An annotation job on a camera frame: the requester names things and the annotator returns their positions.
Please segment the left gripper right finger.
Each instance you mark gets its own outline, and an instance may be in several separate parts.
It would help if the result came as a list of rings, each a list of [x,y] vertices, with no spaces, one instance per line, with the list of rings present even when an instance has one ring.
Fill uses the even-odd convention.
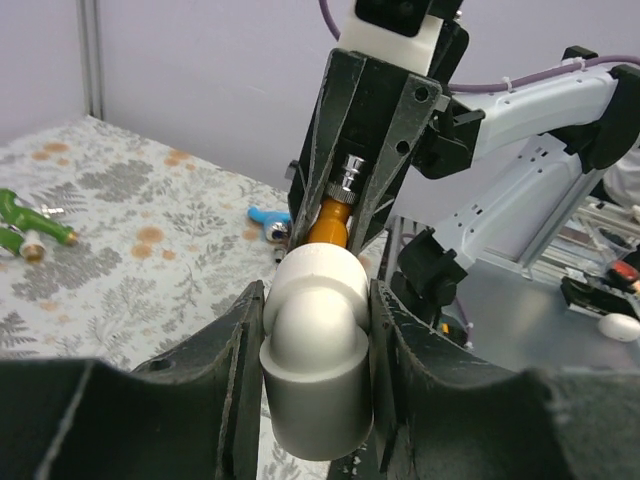
[[[379,471],[389,479],[635,479],[639,375],[481,360],[370,285]]]

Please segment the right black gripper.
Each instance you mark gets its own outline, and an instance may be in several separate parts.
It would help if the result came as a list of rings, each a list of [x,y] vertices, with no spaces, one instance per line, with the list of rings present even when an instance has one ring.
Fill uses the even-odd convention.
[[[307,241],[333,164],[348,154],[373,165],[349,238],[362,250],[385,229],[410,164],[470,163],[470,111],[445,82],[332,50],[288,194],[291,250]]]

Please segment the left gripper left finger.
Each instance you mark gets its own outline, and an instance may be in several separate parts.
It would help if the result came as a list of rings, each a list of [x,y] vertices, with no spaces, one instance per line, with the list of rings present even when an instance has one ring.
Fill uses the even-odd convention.
[[[5,479],[252,479],[264,285],[135,370],[99,359],[1,364]]]

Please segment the white pipe elbow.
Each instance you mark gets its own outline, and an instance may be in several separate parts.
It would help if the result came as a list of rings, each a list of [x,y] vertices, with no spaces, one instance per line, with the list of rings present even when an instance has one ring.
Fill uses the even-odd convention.
[[[263,309],[259,359],[274,436],[290,454],[332,461],[372,425],[369,282],[359,260],[329,243],[281,261]]]

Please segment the orange water faucet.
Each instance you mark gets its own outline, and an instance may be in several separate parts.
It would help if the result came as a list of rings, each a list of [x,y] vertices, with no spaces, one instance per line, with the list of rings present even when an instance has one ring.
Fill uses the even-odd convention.
[[[348,221],[359,197],[358,180],[364,166],[364,159],[348,154],[328,181],[319,214],[308,235],[309,243],[347,246]]]

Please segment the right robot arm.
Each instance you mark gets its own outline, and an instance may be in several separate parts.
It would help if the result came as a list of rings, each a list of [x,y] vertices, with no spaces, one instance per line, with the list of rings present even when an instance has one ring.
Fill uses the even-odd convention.
[[[435,317],[493,236],[543,193],[618,161],[639,133],[639,61],[571,47],[554,68],[494,85],[454,85],[468,36],[450,16],[379,18],[357,9],[330,53],[289,192],[291,248],[361,252],[383,230],[409,167],[429,179],[524,148],[480,198],[418,234],[392,284]]]

